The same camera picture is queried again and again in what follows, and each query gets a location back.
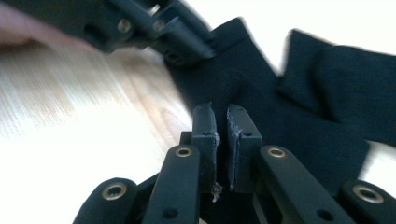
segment wooden surface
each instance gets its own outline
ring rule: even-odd
[[[337,44],[396,53],[393,3],[343,2],[189,1],[212,27],[244,17],[279,74],[285,39],[296,27]],[[0,223],[71,223],[104,180],[140,183],[158,172],[166,150],[190,129],[161,58],[149,50],[0,47]],[[389,178],[394,148],[373,143],[370,155],[361,178],[396,195]]]

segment black fabric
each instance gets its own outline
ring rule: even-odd
[[[311,74],[319,53],[330,47],[330,43],[315,39],[299,30],[292,30],[285,73],[279,78],[276,87],[278,93],[321,117],[325,116],[326,112]]]
[[[365,140],[394,145],[394,57],[336,47],[294,30],[285,76],[276,77],[239,19],[213,33],[215,58],[189,69],[168,64],[168,69],[190,111],[212,102],[223,139],[221,183],[227,183],[229,104],[244,107],[265,144],[292,151],[333,195],[358,177],[369,149]],[[227,212],[215,213],[229,217],[238,209],[230,204]]]
[[[366,140],[396,146],[396,57],[293,30],[277,92]]]
[[[396,57],[338,46],[313,76],[330,119],[367,140],[396,146]]]
[[[241,105],[269,145],[292,151],[331,193],[356,178],[368,145],[344,126],[306,112],[276,94],[275,73],[235,19],[214,31],[217,56],[190,69],[168,69],[190,111],[212,102],[220,137],[226,137],[229,104]],[[219,158],[225,154],[224,146]]]

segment metal rivet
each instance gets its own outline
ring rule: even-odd
[[[117,200],[126,193],[126,190],[127,188],[124,183],[112,183],[102,191],[102,197],[108,201]]]
[[[357,185],[352,188],[352,191],[358,195],[361,199],[368,203],[383,203],[384,198],[374,191],[373,189],[369,189],[367,187],[364,187],[362,185]]]
[[[155,21],[154,24],[152,25],[152,28],[157,32],[160,32],[164,27],[165,27],[165,22],[163,21]]]
[[[187,147],[182,147],[176,150],[176,155],[179,157],[189,157],[192,154],[191,149]]]
[[[275,147],[271,147],[270,149],[268,149],[268,154],[270,154],[273,157],[279,157],[279,158],[286,156],[286,153],[283,150]]]
[[[119,24],[117,25],[117,28],[119,29],[120,33],[126,34],[131,30],[132,24],[130,21],[128,21],[126,19],[122,19],[122,20],[120,20]]]

